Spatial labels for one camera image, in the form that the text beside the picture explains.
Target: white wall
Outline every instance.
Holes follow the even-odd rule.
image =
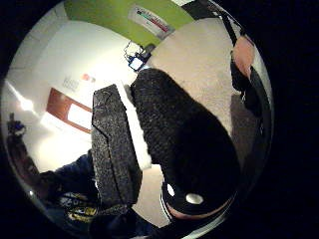
[[[123,57],[128,39],[97,25],[68,21],[63,9],[58,5],[31,30],[3,89],[2,123],[14,112],[27,126],[24,140],[40,171],[70,163],[91,147],[89,134],[45,113],[51,88],[91,108],[94,90],[136,77]],[[97,81],[89,84],[81,80],[83,74]],[[74,91],[63,84],[66,78],[78,83]],[[17,95],[32,101],[34,110],[22,111]]]

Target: light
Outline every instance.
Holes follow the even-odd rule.
[[[141,61],[141,59],[137,58],[137,57],[134,57],[132,59],[132,61],[130,62],[130,67],[135,70],[135,71],[138,71],[139,68],[143,65],[143,61]]]
[[[23,111],[32,111],[33,110],[33,102],[27,99],[20,100],[20,106]]]

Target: poster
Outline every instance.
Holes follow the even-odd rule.
[[[145,27],[161,40],[174,31],[174,28],[164,19],[137,4],[132,6],[129,12],[129,19]]]

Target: green wall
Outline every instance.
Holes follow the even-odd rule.
[[[66,0],[64,4],[71,20],[109,28],[142,46],[148,43],[158,44],[160,39],[128,19],[129,10],[134,3],[156,13],[175,29],[193,21],[170,0]]]

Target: red object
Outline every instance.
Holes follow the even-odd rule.
[[[82,79],[85,80],[85,81],[88,81],[90,79],[90,76],[88,74],[84,74],[82,76]]]

